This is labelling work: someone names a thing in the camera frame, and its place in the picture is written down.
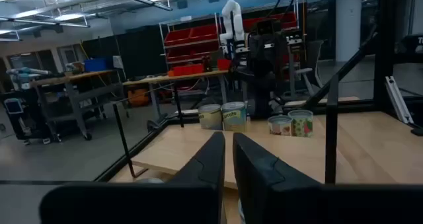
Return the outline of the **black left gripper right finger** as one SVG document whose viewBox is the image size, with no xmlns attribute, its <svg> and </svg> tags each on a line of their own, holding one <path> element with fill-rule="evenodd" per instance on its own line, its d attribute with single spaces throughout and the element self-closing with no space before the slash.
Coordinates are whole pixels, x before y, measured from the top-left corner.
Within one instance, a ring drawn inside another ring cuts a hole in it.
<svg viewBox="0 0 423 224">
<path fill-rule="evenodd" d="M 239 195 L 242 198 L 267 196 L 286 190 L 319 187 L 321 183 L 279 158 L 275 168 L 261 168 L 241 150 L 233 157 Z"/>
</svg>

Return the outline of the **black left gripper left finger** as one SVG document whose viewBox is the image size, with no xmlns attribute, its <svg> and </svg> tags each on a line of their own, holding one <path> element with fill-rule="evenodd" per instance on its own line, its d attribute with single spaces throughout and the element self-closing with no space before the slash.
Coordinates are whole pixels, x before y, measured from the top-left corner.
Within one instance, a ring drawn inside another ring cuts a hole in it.
<svg viewBox="0 0 423 224">
<path fill-rule="evenodd" d="M 214 132 L 196 154 L 170 179 L 174 185 L 222 185 L 225 176 L 225 136 Z"/>
</svg>

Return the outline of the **corn can yellow label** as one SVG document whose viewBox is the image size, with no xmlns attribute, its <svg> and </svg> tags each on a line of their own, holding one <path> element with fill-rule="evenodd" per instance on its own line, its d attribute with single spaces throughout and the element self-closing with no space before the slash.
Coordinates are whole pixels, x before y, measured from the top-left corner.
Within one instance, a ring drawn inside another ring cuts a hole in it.
<svg viewBox="0 0 423 224">
<path fill-rule="evenodd" d="M 198 115 L 202 129 L 223 129 L 221 106 L 219 104 L 207 104 L 199 107 Z"/>
</svg>

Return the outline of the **tomatoes can red white label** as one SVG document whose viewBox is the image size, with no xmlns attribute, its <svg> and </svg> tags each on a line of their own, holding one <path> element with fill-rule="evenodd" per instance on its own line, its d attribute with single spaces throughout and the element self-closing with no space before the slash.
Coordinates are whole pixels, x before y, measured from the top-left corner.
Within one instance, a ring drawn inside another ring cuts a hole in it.
<svg viewBox="0 0 423 224">
<path fill-rule="evenodd" d="M 292 136 L 292 119 L 289 116 L 277 115 L 268 119 L 270 134 Z"/>
</svg>

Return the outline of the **carrots can blue yellow label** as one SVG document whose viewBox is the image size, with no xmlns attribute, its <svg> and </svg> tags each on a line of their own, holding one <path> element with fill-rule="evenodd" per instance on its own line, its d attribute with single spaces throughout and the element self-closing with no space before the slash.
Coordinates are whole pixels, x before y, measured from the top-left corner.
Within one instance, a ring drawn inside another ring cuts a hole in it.
<svg viewBox="0 0 423 224">
<path fill-rule="evenodd" d="M 221 107 L 225 131 L 244 132 L 247 124 L 247 110 L 244 102 L 228 102 Z"/>
</svg>

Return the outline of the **can with green dotted label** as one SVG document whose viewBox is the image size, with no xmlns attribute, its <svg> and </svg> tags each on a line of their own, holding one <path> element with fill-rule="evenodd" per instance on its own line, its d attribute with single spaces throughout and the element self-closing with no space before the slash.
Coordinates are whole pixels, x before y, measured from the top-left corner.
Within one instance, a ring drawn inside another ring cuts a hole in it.
<svg viewBox="0 0 423 224">
<path fill-rule="evenodd" d="M 292 110 L 288 113 L 292 119 L 292 136 L 311 137 L 313 134 L 313 113 L 309 110 Z"/>
</svg>

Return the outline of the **grey robot arm teal joints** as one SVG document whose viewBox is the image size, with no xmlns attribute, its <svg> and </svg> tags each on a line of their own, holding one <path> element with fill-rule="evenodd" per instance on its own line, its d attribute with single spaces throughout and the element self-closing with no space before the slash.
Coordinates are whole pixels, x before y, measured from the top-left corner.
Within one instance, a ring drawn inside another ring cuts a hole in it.
<svg viewBox="0 0 423 224">
<path fill-rule="evenodd" d="M 33 77 L 41 75 L 51 75 L 51 71 L 33 69 L 29 67 L 21 67 L 17 69 L 9 69 L 6 73 L 11 77 L 12 82 L 21 86 L 22 84 L 29 83 L 30 79 Z"/>
</svg>

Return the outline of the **wood-topped workbench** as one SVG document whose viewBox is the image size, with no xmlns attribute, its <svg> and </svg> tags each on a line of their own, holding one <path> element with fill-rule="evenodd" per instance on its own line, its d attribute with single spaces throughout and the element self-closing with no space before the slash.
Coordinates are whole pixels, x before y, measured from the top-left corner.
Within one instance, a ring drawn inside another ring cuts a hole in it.
<svg viewBox="0 0 423 224">
<path fill-rule="evenodd" d="M 201 78 L 208 78 L 208 77 L 217 77 L 219 79 L 219 84 L 221 88 L 221 97 L 223 103 L 227 102 L 227 89 L 225 84 L 224 76 L 228 73 L 228 70 L 220 71 L 209 71 L 209 72 L 203 72 L 203 73 L 195 73 L 190 75 L 179 75 L 179 76 L 168 76 L 168 75 L 160 75 L 156 77 L 146 77 L 141 80 L 137 81 L 127 81 L 124 82 L 123 85 L 127 87 L 135 87 L 141 84 L 148 84 L 149 90 L 148 93 L 151 94 L 151 101 L 152 105 L 154 107 L 154 115 L 156 118 L 159 118 L 161 115 L 161 110 L 159 106 L 159 102 L 157 100 L 156 91 L 162 88 L 165 88 L 166 86 L 162 86 L 159 83 L 169 83 L 170 87 L 173 87 L 176 85 L 176 82 L 188 80 L 188 79 L 201 79 Z"/>
<path fill-rule="evenodd" d="M 79 74 L 64 74 L 61 77 L 49 77 L 29 82 L 38 95 L 42 114 L 51 135 L 56 141 L 61 140 L 57 130 L 60 122 L 74 121 L 83 138 L 92 139 L 85 120 L 91 117 L 106 118 L 104 106 L 125 98 L 124 87 L 118 69 L 92 71 Z M 53 105 L 47 100 L 46 93 L 57 91 L 64 93 L 65 107 Z"/>
</svg>

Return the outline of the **orange bucket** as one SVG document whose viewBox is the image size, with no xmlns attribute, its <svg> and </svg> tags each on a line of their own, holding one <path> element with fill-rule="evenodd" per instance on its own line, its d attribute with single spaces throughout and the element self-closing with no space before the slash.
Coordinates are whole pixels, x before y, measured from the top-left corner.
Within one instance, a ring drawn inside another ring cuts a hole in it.
<svg viewBox="0 0 423 224">
<path fill-rule="evenodd" d="M 149 104 L 149 93 L 147 89 L 135 89 L 128 91 L 128 101 L 131 106 L 147 106 Z"/>
</svg>

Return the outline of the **grey office chair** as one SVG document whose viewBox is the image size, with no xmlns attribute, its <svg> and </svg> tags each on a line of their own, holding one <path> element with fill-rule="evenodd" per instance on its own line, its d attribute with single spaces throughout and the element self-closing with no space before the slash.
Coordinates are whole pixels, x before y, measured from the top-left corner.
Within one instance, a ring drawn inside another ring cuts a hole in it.
<svg viewBox="0 0 423 224">
<path fill-rule="evenodd" d="M 315 94 L 313 90 L 314 87 L 318 89 L 323 87 L 318 66 L 323 43 L 323 40 L 309 42 L 307 44 L 307 59 L 305 65 L 301 69 L 295 71 L 295 75 L 303 80 L 305 88 L 310 95 Z"/>
</svg>

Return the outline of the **blue storage bin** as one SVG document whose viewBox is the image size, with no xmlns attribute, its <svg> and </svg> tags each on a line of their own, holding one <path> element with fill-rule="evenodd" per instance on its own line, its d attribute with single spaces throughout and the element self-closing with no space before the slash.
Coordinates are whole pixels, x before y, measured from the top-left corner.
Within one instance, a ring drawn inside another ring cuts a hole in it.
<svg viewBox="0 0 423 224">
<path fill-rule="evenodd" d="M 107 62 L 104 58 L 87 59 L 84 61 L 86 72 L 105 71 L 108 69 Z"/>
</svg>

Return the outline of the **silver aluminium extrusion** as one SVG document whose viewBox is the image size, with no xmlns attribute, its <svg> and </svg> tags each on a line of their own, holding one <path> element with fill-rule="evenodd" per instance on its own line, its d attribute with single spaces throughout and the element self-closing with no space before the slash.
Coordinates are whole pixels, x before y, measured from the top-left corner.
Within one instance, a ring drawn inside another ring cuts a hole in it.
<svg viewBox="0 0 423 224">
<path fill-rule="evenodd" d="M 385 85 L 393 108 L 395 109 L 397 118 L 404 124 L 411 125 L 414 123 L 403 96 L 397 86 L 393 76 L 385 77 Z"/>
</svg>

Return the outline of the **black equipment cart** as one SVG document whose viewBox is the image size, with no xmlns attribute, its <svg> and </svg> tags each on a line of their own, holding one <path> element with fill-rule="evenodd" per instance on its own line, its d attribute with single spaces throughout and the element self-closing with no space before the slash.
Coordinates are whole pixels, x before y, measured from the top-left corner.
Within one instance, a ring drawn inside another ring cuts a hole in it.
<svg viewBox="0 0 423 224">
<path fill-rule="evenodd" d="M 59 135 L 50 131 L 35 89 L 0 94 L 0 103 L 5 108 L 16 138 L 25 145 L 29 145 L 33 139 L 41 140 L 43 144 L 61 141 Z"/>
</svg>

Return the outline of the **black equipment with white lettering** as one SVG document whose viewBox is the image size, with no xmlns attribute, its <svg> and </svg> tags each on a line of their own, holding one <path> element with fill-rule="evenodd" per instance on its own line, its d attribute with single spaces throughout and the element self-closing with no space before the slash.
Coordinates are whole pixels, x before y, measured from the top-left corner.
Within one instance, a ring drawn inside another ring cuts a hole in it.
<svg viewBox="0 0 423 224">
<path fill-rule="evenodd" d="M 405 63 L 423 63 L 423 34 L 405 36 L 400 43 L 400 54 Z"/>
</svg>

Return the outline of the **black aluminium rig frame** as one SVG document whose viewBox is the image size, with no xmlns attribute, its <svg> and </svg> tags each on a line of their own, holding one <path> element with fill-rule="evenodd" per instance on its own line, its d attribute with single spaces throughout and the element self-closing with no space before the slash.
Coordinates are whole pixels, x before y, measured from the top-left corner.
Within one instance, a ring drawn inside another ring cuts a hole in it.
<svg viewBox="0 0 423 224">
<path fill-rule="evenodd" d="M 342 112 L 371 112 L 383 111 L 391 114 L 393 105 L 388 101 L 387 89 L 384 86 L 385 77 L 393 73 L 393 65 L 396 63 L 416 63 L 417 57 L 408 57 L 406 54 L 395 52 L 394 27 L 396 21 L 396 6 L 398 0 L 378 0 L 378 18 L 367 40 L 360 46 L 359 50 L 336 72 L 333 77 L 343 79 L 361 60 L 370 49 L 375 49 L 375 75 L 373 98 L 370 100 L 353 100 L 342 102 Z M 125 165 L 130 169 L 135 163 L 131 160 L 144 149 L 154 138 L 156 138 L 167 126 L 186 124 L 197 124 L 199 122 L 196 114 L 183 114 L 181 111 L 173 117 L 163 117 L 155 122 L 155 127 L 143 139 L 138 141 L 134 147 L 128 149 L 125 135 L 121 125 L 119 113 L 115 113 L 117 126 L 120 129 L 120 137 L 124 148 L 122 155 L 111 166 L 95 178 L 96 182 L 108 182 Z"/>
</svg>

